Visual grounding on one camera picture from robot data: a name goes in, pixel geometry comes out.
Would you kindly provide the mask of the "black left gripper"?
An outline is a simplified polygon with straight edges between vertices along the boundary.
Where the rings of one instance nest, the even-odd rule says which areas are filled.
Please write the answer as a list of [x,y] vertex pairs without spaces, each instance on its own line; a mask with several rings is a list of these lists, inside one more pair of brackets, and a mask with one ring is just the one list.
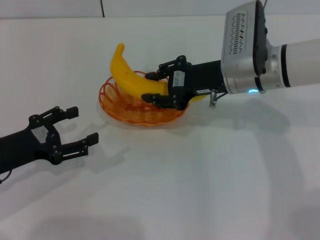
[[97,132],[79,141],[62,144],[58,131],[52,126],[78,116],[79,109],[76,106],[66,110],[56,106],[30,116],[29,124],[40,127],[32,129],[28,126],[0,139],[0,172],[3,174],[36,160],[47,160],[53,165],[59,165],[66,160],[87,156],[89,147],[99,143]]

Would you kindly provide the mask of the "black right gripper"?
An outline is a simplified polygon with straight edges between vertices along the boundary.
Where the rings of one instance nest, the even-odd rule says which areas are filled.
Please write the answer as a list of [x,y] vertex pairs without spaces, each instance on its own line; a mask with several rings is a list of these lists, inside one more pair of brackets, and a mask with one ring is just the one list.
[[[174,83],[174,72],[184,73],[184,81]],[[157,71],[148,72],[145,78],[152,81],[159,81],[169,77],[168,94],[145,93],[141,95],[146,103],[153,104],[159,109],[176,109],[183,111],[188,103],[177,96],[200,96],[206,95],[204,90],[217,90],[220,93],[226,93],[224,77],[219,60],[191,64],[187,61],[185,55],[178,56],[175,60],[161,63]]]

